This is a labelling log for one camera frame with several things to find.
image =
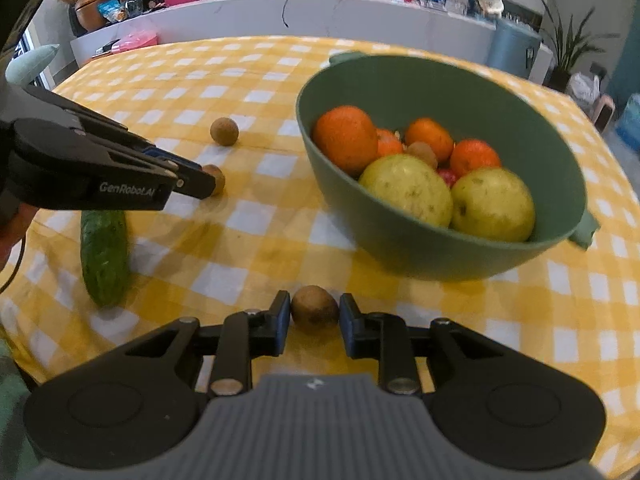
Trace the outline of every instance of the bowl handle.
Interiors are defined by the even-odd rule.
[[[329,58],[329,64],[331,66],[337,65],[345,61],[351,61],[352,59],[358,59],[361,57],[367,57],[369,54],[365,54],[359,50],[350,50],[348,52],[341,52],[340,54],[334,54]]]
[[[591,247],[593,243],[593,235],[600,229],[600,222],[593,216],[588,209],[584,210],[582,219],[575,228],[574,233],[569,236],[569,240],[585,251]]]

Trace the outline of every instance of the green bowl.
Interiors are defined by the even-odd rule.
[[[361,108],[379,128],[404,131],[415,119],[430,117],[455,141],[488,142],[531,190],[537,218],[530,240],[492,242],[437,228],[375,198],[311,140],[318,117],[339,105]],[[443,281],[487,278],[572,236],[588,246],[597,228],[586,211],[582,172],[555,128],[519,97],[469,70],[418,57],[348,53],[306,83],[296,111],[329,207],[361,247],[393,272]],[[586,237],[578,236],[581,220]]]

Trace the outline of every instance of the orange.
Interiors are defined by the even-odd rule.
[[[378,155],[376,127],[355,106],[338,106],[323,114],[311,137],[326,158],[354,178]]]
[[[449,165],[458,178],[480,168],[502,167],[500,157],[494,149],[483,140],[477,139],[457,143],[451,154]]]
[[[446,162],[453,151],[453,139],[449,132],[433,119],[418,119],[409,126],[404,134],[404,143],[411,146],[414,142],[426,142],[439,164]]]
[[[402,142],[394,133],[391,130],[378,128],[378,155],[376,158],[382,158],[387,155],[402,155],[403,153]]]

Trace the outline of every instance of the white logo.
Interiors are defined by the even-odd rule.
[[[325,382],[323,380],[320,380],[317,377],[314,377],[306,384],[306,387],[309,388],[310,390],[316,391],[318,388],[322,388],[324,385],[325,385]]]
[[[156,190],[152,187],[136,187],[136,186],[127,186],[127,184],[109,184],[108,182],[103,182],[100,184],[100,191],[103,193],[117,193],[117,194],[125,194],[125,195],[141,195],[141,196],[153,196],[156,193]]]

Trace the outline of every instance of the white counter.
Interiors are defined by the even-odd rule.
[[[375,41],[484,64],[495,26],[392,0],[201,0],[156,10],[73,40],[78,65],[97,48],[136,30],[157,32],[160,43],[228,36]]]

